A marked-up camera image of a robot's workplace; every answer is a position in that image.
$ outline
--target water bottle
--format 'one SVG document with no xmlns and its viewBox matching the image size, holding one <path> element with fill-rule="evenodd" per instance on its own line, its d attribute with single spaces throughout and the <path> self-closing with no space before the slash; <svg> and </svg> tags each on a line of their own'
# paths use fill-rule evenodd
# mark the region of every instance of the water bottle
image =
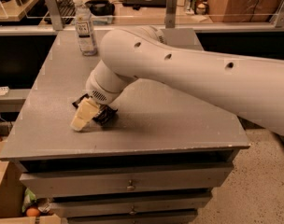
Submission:
<svg viewBox="0 0 284 224">
<path fill-rule="evenodd" d="M 83 3 L 83 0 L 73 0 L 76 7 L 76 32 L 79 48 L 85 56 L 97 53 L 95 34 L 92 24 L 92 13 Z"/>
</svg>

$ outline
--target desk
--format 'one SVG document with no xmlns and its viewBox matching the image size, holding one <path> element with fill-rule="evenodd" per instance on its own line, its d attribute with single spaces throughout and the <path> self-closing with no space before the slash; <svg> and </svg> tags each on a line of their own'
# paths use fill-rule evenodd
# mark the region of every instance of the desk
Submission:
<svg viewBox="0 0 284 224">
<path fill-rule="evenodd" d="M 0 5 L 0 21 L 20 21 L 39 0 L 29 0 L 18 6 L 16 0 Z"/>
<path fill-rule="evenodd" d="M 115 3 L 113 24 L 118 25 L 149 25 L 164 24 L 166 9 L 164 7 L 142 7 L 134 10 L 132 7 L 124 7 L 122 3 Z M 208 16 L 187 15 L 184 12 L 184 0 L 177 0 L 176 25 L 193 23 L 211 23 Z"/>
<path fill-rule="evenodd" d="M 106 32 L 97 31 L 98 42 Z M 201 48 L 193 30 L 164 32 L 170 45 L 184 37 Z M 239 121 L 164 84 L 138 80 L 111 104 L 119 111 L 108 125 L 92 121 L 74 132 L 71 103 L 98 61 L 81 55 L 74 31 L 60 32 L 0 159 L 20 167 L 21 182 L 37 198 L 55 198 L 53 211 L 69 223 L 192 221 L 233 170 L 238 150 L 249 148 Z"/>
</svg>

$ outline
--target bottle label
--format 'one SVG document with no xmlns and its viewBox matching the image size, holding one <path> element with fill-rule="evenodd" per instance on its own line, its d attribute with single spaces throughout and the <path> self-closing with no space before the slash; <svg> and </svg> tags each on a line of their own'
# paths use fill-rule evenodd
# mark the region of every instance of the bottle label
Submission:
<svg viewBox="0 0 284 224">
<path fill-rule="evenodd" d="M 94 44 L 92 42 L 92 31 L 88 22 L 76 23 L 78 32 L 78 42 L 82 51 L 94 50 Z"/>
<path fill-rule="evenodd" d="M 77 22 L 77 30 L 79 35 L 89 35 L 89 24 L 87 22 Z"/>
</svg>

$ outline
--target glass partition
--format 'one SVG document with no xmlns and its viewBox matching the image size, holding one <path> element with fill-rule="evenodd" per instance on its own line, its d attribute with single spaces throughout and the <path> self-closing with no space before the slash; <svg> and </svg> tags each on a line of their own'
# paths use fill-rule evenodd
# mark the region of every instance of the glass partition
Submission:
<svg viewBox="0 0 284 224">
<path fill-rule="evenodd" d="M 84 0 L 90 6 L 96 0 Z M 104 6 L 110 12 L 93 14 L 95 25 L 165 25 L 166 7 L 152 5 L 146 7 L 145 0 L 98 0 L 93 7 Z M 220 23 L 270 23 L 277 17 L 282 0 L 177 0 L 176 25 L 220 24 Z M 75 13 L 70 0 L 56 0 L 53 3 L 61 12 L 66 26 L 73 25 Z M 0 21 L 36 20 L 40 27 L 51 27 L 51 14 L 45 0 L 10 0 L 0 3 Z"/>
</svg>

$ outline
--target floor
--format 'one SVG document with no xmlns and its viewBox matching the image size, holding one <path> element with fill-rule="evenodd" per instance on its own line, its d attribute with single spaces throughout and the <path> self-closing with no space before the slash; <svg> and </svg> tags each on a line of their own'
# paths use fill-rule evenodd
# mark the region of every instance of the floor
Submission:
<svg viewBox="0 0 284 224">
<path fill-rule="evenodd" d="M 251 147 L 191 224 L 284 224 L 284 146 L 265 129 L 247 129 Z"/>
</svg>

